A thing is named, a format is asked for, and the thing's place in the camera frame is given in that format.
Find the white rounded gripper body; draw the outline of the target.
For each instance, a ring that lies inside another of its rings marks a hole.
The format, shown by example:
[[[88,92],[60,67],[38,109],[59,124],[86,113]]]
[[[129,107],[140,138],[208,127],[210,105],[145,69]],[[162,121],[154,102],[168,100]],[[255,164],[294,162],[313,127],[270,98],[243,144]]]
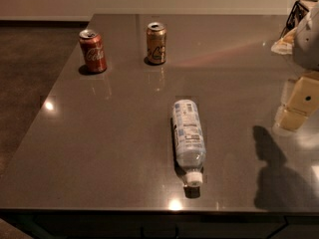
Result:
[[[311,8],[297,26],[293,60],[306,70],[319,70],[319,4]]]

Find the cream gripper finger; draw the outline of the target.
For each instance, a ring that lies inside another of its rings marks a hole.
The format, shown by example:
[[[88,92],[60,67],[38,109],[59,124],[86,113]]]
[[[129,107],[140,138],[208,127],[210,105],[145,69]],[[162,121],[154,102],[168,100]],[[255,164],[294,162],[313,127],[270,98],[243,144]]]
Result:
[[[281,105],[278,109],[278,126],[296,131],[319,109],[319,80],[302,76],[285,82]]]
[[[276,41],[272,47],[271,51],[279,55],[291,55],[292,48],[294,46],[294,39],[296,36],[296,29],[292,29],[284,34],[282,37]]]

